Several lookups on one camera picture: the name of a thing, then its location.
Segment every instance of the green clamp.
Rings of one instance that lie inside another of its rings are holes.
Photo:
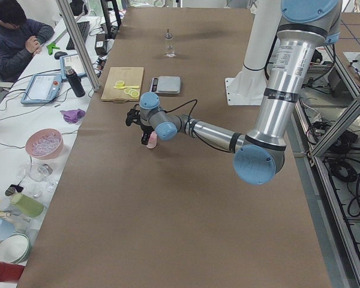
[[[52,42],[50,44],[47,45],[47,49],[48,49],[48,55],[52,55],[53,54],[53,50],[54,49],[60,49],[60,47],[56,46],[55,42]]]

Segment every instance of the white desk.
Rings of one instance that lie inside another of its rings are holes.
[[[81,21],[90,21],[91,30],[94,27],[98,27],[101,23],[100,17],[84,16]],[[49,44],[53,41],[63,30],[65,25],[61,21],[55,28],[55,34],[50,39]],[[61,51],[65,50],[65,47],[69,40],[69,34],[66,33],[64,37],[56,44],[61,48]],[[31,63],[28,65],[26,70],[23,72],[21,77],[40,73],[47,70],[54,70],[60,68],[60,61],[56,60],[53,55],[48,55],[46,45],[43,46],[43,50],[40,54],[36,55]],[[86,47],[91,58],[92,63],[96,61],[98,56],[94,50],[95,47],[95,36],[88,36],[86,40]],[[69,50],[67,53],[75,54],[75,50]],[[15,89],[25,89],[30,81],[30,77],[27,77],[23,80],[18,81],[12,88]],[[23,147],[30,135],[34,134],[36,131],[44,128],[55,128],[61,133],[69,133],[77,130],[80,127],[81,121],[79,120],[76,124],[69,124],[64,121],[63,116],[60,110],[73,110],[73,109],[82,109],[87,110],[89,102],[91,101],[91,94],[93,93],[92,87],[89,83],[89,80],[84,77],[82,79],[83,87],[86,91],[86,95],[82,98],[77,98],[72,90],[69,90],[67,93],[67,99],[64,102],[62,101],[65,98],[65,93],[62,93],[70,88],[68,82],[64,82],[60,94],[61,96],[56,99],[57,101],[48,103],[40,107],[37,106],[25,106],[20,103],[22,94],[19,94],[13,100],[7,102],[7,108],[4,111],[0,111],[0,119],[11,117],[18,114],[23,114],[30,112],[28,114],[17,116],[13,118],[8,118],[0,121],[0,143],[6,145],[14,145]],[[0,109],[5,108],[5,103],[9,98],[15,97],[18,92],[13,92],[9,96],[5,97],[2,103],[0,104]],[[32,159],[33,163],[47,163],[53,169],[53,173],[49,176],[48,180],[55,179],[58,180],[63,171],[65,162],[70,154],[70,151],[73,147],[74,141],[76,139],[76,134],[67,134],[63,135],[64,148],[60,155],[52,160],[37,160]],[[0,145],[0,199],[5,197],[4,191],[9,187],[10,184],[19,183],[20,179],[18,177],[18,172],[21,165],[25,165],[29,162],[29,155],[26,153],[25,148],[8,148],[6,146]],[[30,185],[38,185],[42,190],[43,194],[37,200],[42,202],[46,207],[48,207],[53,193],[45,190],[47,182],[35,182],[28,177],[22,182],[22,186],[27,188]],[[40,228],[41,223],[31,222],[30,228],[33,229],[31,238],[34,241],[37,235],[37,229]],[[0,283],[0,288],[10,288],[15,287],[15,284]]]

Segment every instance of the red cup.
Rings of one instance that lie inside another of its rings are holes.
[[[0,282],[17,283],[24,266],[0,261]]]

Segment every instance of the pink bowl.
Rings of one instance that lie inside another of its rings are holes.
[[[60,142],[59,145],[50,153],[45,154],[45,155],[34,155],[33,154],[33,145],[36,144],[43,136],[47,137],[49,135],[51,135],[52,133],[54,133],[56,136],[59,137]],[[25,143],[25,151],[32,157],[36,158],[36,159],[41,159],[41,160],[45,160],[45,159],[53,159],[56,158],[62,148],[64,146],[63,140],[62,140],[62,136],[61,133],[56,130],[56,129],[52,129],[52,128],[48,128],[48,129],[42,129],[40,131],[37,131],[35,134],[33,134],[28,141]]]

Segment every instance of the person's hair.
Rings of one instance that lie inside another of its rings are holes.
[[[26,22],[23,8],[16,0],[0,0],[0,20],[20,25]]]

